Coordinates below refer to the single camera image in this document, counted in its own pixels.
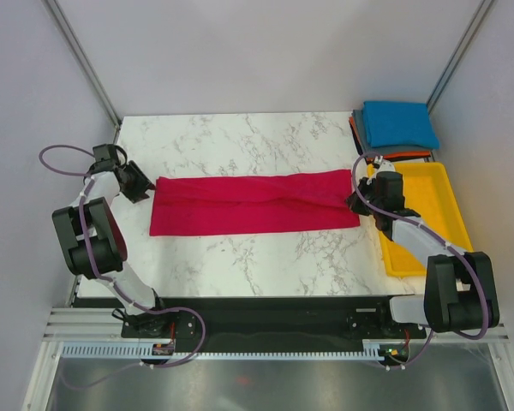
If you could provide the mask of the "red t-shirt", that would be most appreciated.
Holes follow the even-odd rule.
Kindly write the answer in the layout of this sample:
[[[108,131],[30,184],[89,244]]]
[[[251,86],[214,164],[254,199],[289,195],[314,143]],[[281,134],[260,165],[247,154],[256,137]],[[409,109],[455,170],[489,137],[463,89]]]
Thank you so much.
[[[353,229],[349,170],[288,176],[160,177],[149,234],[209,236]]]

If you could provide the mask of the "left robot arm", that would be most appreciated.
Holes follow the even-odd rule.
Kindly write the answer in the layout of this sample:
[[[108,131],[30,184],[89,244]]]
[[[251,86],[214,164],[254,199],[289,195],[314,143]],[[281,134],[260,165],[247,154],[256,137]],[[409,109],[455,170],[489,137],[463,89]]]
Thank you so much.
[[[111,210],[119,195],[133,204],[150,198],[155,185],[120,146],[95,146],[83,189],[70,205],[52,213],[52,222],[69,271],[106,287],[122,304],[113,316],[135,330],[161,337],[171,317],[156,291],[128,263],[128,248]]]

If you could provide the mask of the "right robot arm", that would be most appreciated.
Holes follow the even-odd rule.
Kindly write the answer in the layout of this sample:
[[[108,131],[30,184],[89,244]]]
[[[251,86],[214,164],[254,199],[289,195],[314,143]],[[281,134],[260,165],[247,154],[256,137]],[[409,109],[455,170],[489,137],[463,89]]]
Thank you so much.
[[[396,171],[380,171],[352,184],[349,209],[373,217],[387,240],[405,248],[426,269],[422,295],[392,297],[390,307],[375,315],[381,335],[394,337],[413,323],[479,340],[499,324],[493,265],[486,253],[451,244],[407,208],[403,177]]]

